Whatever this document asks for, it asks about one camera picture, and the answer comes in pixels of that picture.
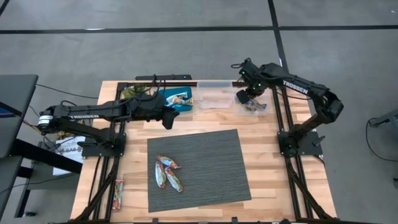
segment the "gray mat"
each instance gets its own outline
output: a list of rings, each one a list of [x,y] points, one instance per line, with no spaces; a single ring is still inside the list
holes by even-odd
[[[184,186],[178,193],[155,179],[156,155],[173,159]],[[248,177],[237,130],[148,139],[149,212],[250,200]]]

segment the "green object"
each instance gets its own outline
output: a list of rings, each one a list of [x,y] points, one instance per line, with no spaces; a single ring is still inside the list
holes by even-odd
[[[143,93],[145,88],[145,85],[136,84],[123,90],[123,96],[125,99],[135,97],[136,95]]]

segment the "wooden tabletop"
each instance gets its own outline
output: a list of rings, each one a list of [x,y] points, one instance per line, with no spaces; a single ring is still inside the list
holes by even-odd
[[[117,84],[117,81],[103,82],[98,104],[114,100]],[[159,218],[160,222],[230,222],[231,217],[238,217],[241,222],[280,221],[282,218],[294,220],[285,162],[279,154],[276,136],[279,128],[271,91],[267,90],[261,96],[261,100],[268,101],[266,115],[241,116],[235,112],[237,105],[226,109],[201,109],[195,100],[196,89],[192,90],[193,110],[178,116],[171,130],[164,129],[161,122],[155,121],[133,121],[127,124],[127,145],[118,170],[118,179],[124,180],[121,210],[111,214],[111,222],[151,222],[152,218]],[[288,94],[305,98],[295,91],[288,91]],[[307,101],[290,98],[289,102],[294,123],[302,123],[311,116]],[[288,127],[282,103],[281,110],[285,127]],[[93,126],[107,128],[109,123],[97,119]],[[148,213],[147,139],[228,129],[238,130],[252,200]],[[84,161],[71,218],[77,217],[87,206],[96,161],[97,157]],[[323,164],[313,156],[302,156],[302,161],[309,191],[324,210],[335,217]],[[301,214],[305,217],[302,194],[299,189],[297,192]],[[104,217],[107,198],[106,192],[100,218]]]

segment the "gray floor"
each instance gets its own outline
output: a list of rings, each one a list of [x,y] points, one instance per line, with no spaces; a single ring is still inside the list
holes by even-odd
[[[275,8],[281,26],[398,24],[397,1],[278,0]],[[265,0],[10,0],[0,17],[0,29],[271,24]],[[345,220],[395,223],[398,190],[392,177],[398,165],[371,154],[364,129],[369,118],[398,109],[397,39],[398,30],[282,32],[290,71],[330,87],[345,104],[337,122],[318,128],[326,136],[322,146],[333,201]],[[273,32],[0,35],[0,73],[35,73],[43,85],[91,96],[98,95],[102,80],[136,75],[235,79],[229,65],[246,57],[258,64],[278,62]],[[38,87],[31,105],[40,111],[60,100],[96,103]],[[26,120],[37,122],[31,111]],[[370,129],[369,141],[380,155],[398,159],[395,133],[389,126]],[[19,138],[41,140],[26,127]],[[39,215],[13,219],[21,190],[12,191],[2,224],[69,218],[75,189],[33,191],[28,209]]]

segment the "clear plastic container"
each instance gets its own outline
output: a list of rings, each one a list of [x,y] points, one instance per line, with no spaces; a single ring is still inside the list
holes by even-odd
[[[256,97],[256,100],[260,104],[267,104],[267,107],[265,110],[262,111],[249,111],[247,110],[242,104],[239,102],[238,97],[236,97],[236,93],[240,90],[245,90],[246,87],[244,88],[235,88],[234,89],[234,114],[236,115],[244,115],[244,116],[264,116],[268,113],[269,108],[272,107],[271,103],[271,96],[272,96],[272,90],[270,88],[266,89],[264,93],[261,96]]]
[[[201,108],[229,108],[234,101],[231,81],[199,81],[195,98]]]

